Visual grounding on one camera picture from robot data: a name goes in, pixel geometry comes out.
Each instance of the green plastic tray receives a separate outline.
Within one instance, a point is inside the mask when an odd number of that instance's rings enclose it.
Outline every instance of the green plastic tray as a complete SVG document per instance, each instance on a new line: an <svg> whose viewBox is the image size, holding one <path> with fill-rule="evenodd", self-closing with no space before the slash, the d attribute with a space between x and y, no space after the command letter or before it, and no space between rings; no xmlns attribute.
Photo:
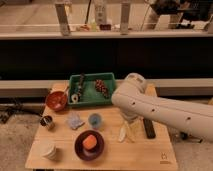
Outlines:
<svg viewBox="0 0 213 171"><path fill-rule="evenodd" d="M77 91L79 79L80 75L72 75L70 77L68 104L71 107L86 107L112 104L111 96L116 88L113 73L85 74L82 97L78 103L73 103L71 100L71 96ZM96 91L95 80L97 79L101 79L104 81L109 91L109 98L104 98L101 92Z"/></svg>

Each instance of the wooden tabletop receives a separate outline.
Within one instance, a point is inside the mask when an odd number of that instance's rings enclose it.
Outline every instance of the wooden tabletop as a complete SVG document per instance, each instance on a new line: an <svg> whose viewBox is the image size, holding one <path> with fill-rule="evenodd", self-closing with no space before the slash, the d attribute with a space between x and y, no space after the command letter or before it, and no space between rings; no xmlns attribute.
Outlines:
<svg viewBox="0 0 213 171"><path fill-rule="evenodd" d="M52 91L65 90L68 84L58 83ZM148 85L146 94L156 96L155 87ZM68 115L79 114L85 124L78 130L72 130L67 124ZM88 117L92 113L99 113L103 125L99 133L105 141L103 153L97 159L86 162L75 154L74 143L77 136L85 130L91 129ZM71 109L67 107L61 112L53 112L48 107L44 115L51 115L55 122L52 131L39 126L29 152L26 168L71 169L71 170L178 170L174 151L170 142L166 126L153 122L156 131L155 139L147 139L143 124L136 132L136 141L128 138L118 142L120 128L124 122L121 111L114 107L93 107ZM39 144L42 140L54 140L57 147L56 160L48 160L39 155Z"/></svg>

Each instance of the white cup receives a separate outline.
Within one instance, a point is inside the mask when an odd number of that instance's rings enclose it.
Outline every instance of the white cup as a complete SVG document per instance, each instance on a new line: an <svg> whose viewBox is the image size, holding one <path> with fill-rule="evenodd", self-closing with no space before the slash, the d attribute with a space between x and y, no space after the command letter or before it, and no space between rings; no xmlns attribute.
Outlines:
<svg viewBox="0 0 213 171"><path fill-rule="evenodd" d="M56 146L53 140L43 140L40 144L40 154L42 157L54 160L56 157Z"/></svg>

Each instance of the teal cup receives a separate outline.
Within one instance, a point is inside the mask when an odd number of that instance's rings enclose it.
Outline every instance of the teal cup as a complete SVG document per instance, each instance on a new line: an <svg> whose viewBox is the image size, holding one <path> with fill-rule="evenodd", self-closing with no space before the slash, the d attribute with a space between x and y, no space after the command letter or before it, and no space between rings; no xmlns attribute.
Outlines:
<svg viewBox="0 0 213 171"><path fill-rule="evenodd" d="M92 129L99 129L102 124L102 118L101 115L97 113L93 113L89 116L89 124L92 127Z"/></svg>

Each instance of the gray floor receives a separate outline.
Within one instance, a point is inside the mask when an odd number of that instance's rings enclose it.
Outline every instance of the gray floor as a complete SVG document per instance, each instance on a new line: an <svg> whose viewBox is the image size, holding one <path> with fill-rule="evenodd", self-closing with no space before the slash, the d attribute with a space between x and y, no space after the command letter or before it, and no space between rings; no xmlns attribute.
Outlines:
<svg viewBox="0 0 213 171"><path fill-rule="evenodd" d="M0 171L29 171L24 165L38 121L38 116L22 114L0 124ZM213 143L183 141L177 130L168 130L180 171L213 170Z"/></svg>

